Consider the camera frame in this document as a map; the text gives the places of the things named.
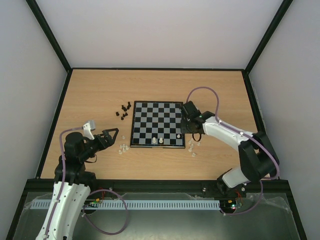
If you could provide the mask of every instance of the white robotic arm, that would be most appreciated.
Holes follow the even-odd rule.
[[[83,129],[83,135],[72,132],[66,136],[64,152],[54,171],[55,184],[50,207],[36,240],[72,239],[81,208],[90,192],[95,190],[96,175],[86,171],[85,162],[94,158],[98,151],[112,146],[119,132],[118,128],[113,128],[93,135],[91,131],[95,128],[94,121],[90,120],[83,127],[76,128]]]
[[[279,164],[275,151],[265,132],[252,133],[221,121],[212,112],[201,113],[192,101],[181,108],[181,131],[186,134],[206,134],[231,146],[239,153],[240,166],[233,168],[218,178],[218,188],[222,193],[247,182],[256,182],[267,174],[276,174],[275,163],[261,148],[267,150]]]

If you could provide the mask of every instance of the black corner edge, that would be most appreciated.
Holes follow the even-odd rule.
[[[58,56],[59,60],[61,61],[64,69],[66,72],[70,72],[71,66],[68,63],[68,60],[66,59],[64,53],[62,52],[62,49],[52,32],[47,20],[45,19],[45,16],[43,15],[39,5],[37,4],[36,0],[25,0],[26,3],[29,5],[33,15],[35,16],[36,20],[38,21],[40,27],[42,28],[45,36],[49,40],[51,46],[53,47],[53,50],[55,51],[56,55]]]
[[[284,15],[286,14],[288,8],[290,7],[291,3],[293,2],[293,0],[283,0],[280,7],[278,8],[278,10],[276,11],[269,27],[267,28],[267,30],[265,31],[261,41],[259,42],[256,50],[254,51],[248,65],[245,68],[245,71],[247,73],[250,73],[251,70],[254,68],[256,62],[258,61],[261,53],[263,52],[263,50],[265,49],[266,45],[268,44],[269,40],[271,39],[272,35],[274,34],[274,32],[276,31],[279,23],[281,22],[282,18],[284,17]]]
[[[243,71],[241,68],[187,68],[187,67],[73,67],[74,70],[152,70],[152,71]]]
[[[45,146],[44,146],[44,149],[43,149],[41,160],[40,160],[38,169],[37,169],[36,174],[35,174],[35,177],[37,179],[41,177],[41,173],[42,173],[42,170],[43,170],[44,165],[45,165],[45,161],[46,161],[46,158],[47,158],[47,155],[48,155],[48,151],[49,151],[49,147],[50,147],[50,144],[51,144],[51,140],[52,140],[52,137],[53,137],[55,129],[56,129],[56,125],[57,125],[58,118],[59,118],[59,115],[60,115],[60,111],[61,111],[64,99],[65,99],[65,96],[66,96],[66,93],[67,93],[67,89],[68,89],[68,85],[69,85],[69,82],[70,82],[70,78],[71,78],[72,72],[73,72],[73,70],[71,69],[66,75],[66,79],[65,79],[65,82],[64,82],[64,85],[63,85],[63,88],[62,88],[60,99],[59,99],[58,105],[56,107],[54,116],[53,116],[53,120],[52,120],[52,124],[51,124],[50,130],[49,130],[48,138],[47,138],[47,140],[45,142]]]
[[[249,78],[249,73],[246,72],[245,70],[243,70],[242,76],[243,76],[243,80],[244,80],[245,89],[248,94],[249,102],[251,105],[256,129],[258,131],[266,132],[265,124],[264,124],[260,109],[258,107],[256,95],[255,95],[254,89],[252,87],[250,78]]]

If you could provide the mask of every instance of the black and white chessboard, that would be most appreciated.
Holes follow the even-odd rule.
[[[135,101],[130,147],[185,148],[185,135],[181,133],[182,105],[180,101]]]

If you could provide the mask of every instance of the wooden table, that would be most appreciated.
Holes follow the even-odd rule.
[[[240,71],[173,70],[73,70],[62,109],[46,157],[41,178],[53,178],[61,155],[59,134],[95,120],[99,134],[104,129],[119,128],[115,144],[97,153],[97,162],[86,164],[98,179],[126,180],[215,180],[239,165],[239,155],[230,146],[204,135],[195,144],[196,157],[185,149],[130,148],[119,154],[120,144],[130,145],[133,107],[120,120],[116,112],[128,101],[182,101],[195,87],[207,86],[220,98],[219,117],[238,128],[256,132],[244,79]],[[206,89],[195,91],[190,100],[200,111],[214,112],[215,96]]]

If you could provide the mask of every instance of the purple cable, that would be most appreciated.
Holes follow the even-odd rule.
[[[91,192],[89,196],[95,194],[95,193],[98,193],[98,192],[109,192],[109,193],[112,193],[114,195],[116,195],[122,202],[123,202],[123,205],[124,205],[124,208],[125,208],[125,213],[126,213],[126,217],[125,217],[125,222],[124,222],[124,225],[123,227],[117,231],[117,232],[107,232],[107,231],[103,231],[101,230],[100,228],[98,228],[88,217],[87,215],[85,214],[85,209],[86,209],[86,205],[83,206],[83,209],[82,209],[82,212],[84,213],[84,218],[88,221],[88,223],[94,228],[96,229],[97,231],[99,231],[100,233],[102,234],[106,234],[106,235],[117,235],[119,233],[122,233],[126,227],[128,226],[128,223],[129,223],[129,211],[128,211],[128,207],[127,207],[127,204],[125,202],[125,200],[116,192],[112,191],[112,190],[108,190],[108,189],[99,189],[99,190],[96,190],[96,191],[93,191]]]
[[[260,196],[258,198],[258,201],[256,201],[256,203],[250,207],[249,209],[245,210],[245,211],[242,211],[242,212],[235,212],[235,213],[225,213],[222,209],[220,209],[220,211],[224,214],[224,215],[227,215],[227,216],[234,216],[234,215],[241,215],[241,214],[246,214],[246,213],[249,213],[250,211],[252,211],[253,209],[255,209],[256,206],[258,206],[258,204],[260,203],[261,199],[262,199],[262,196],[263,196],[263,191],[264,191],[264,186],[262,184],[262,181],[260,180],[260,186],[261,186],[261,191],[260,191]]]
[[[194,88],[188,95],[188,97],[186,98],[186,103],[189,101],[189,98],[191,96],[191,94],[195,91],[195,90],[198,90],[198,89],[208,89],[210,90],[211,92],[214,93],[215,97],[216,97],[216,107],[215,107],[215,120],[219,123],[220,121],[220,124],[225,127],[226,129],[229,129],[231,130],[232,132],[234,133],[237,133],[237,134],[240,134],[241,131],[233,128],[232,126],[229,126],[229,125],[226,125],[223,121],[221,121],[219,118],[218,118],[218,110],[219,110],[219,104],[220,104],[220,101],[219,101],[219,96],[217,94],[217,92],[215,90],[213,90],[212,88],[210,87],[207,87],[207,86],[198,86],[196,88]],[[260,142],[258,142],[257,140],[255,140],[253,137],[249,136],[248,134],[246,133],[243,133],[243,136],[245,136],[246,138],[250,139],[252,142],[254,142],[256,145],[258,145],[264,152],[265,154],[268,155],[268,157],[271,159],[271,161],[273,162],[274,166],[275,166],[275,169],[276,169],[276,174],[275,176],[273,177],[264,177],[263,179],[268,179],[268,180],[274,180],[274,179],[277,179],[280,175],[280,169],[279,169],[279,165],[277,163],[277,161],[275,160],[275,158],[271,155],[271,153],[262,145],[260,144]]]
[[[60,133],[60,136],[59,136],[59,141],[60,141],[60,150],[61,150],[61,157],[62,157],[62,181],[61,181],[61,187],[60,187],[60,190],[58,192],[58,195],[56,196],[56,199],[59,200],[60,199],[60,196],[62,194],[62,190],[64,189],[64,184],[65,184],[65,179],[66,179],[66,156],[65,156],[65,152],[64,152],[64,145],[62,143],[62,135],[66,132],[70,132],[70,131],[76,131],[76,130],[80,130],[80,129],[83,129],[83,127],[75,127],[75,128],[70,128],[70,129],[67,129],[67,130],[64,130],[63,132]],[[58,202],[55,202],[53,204],[53,207],[52,207],[52,211],[50,213],[50,216],[49,216],[49,219],[48,219],[48,223],[46,225],[46,229],[45,229],[45,235],[47,236],[48,235],[48,232],[49,232],[49,228],[50,228],[50,224],[51,224],[51,221],[52,221],[52,218],[54,216],[54,213],[55,213],[55,210],[57,208],[57,204]]]

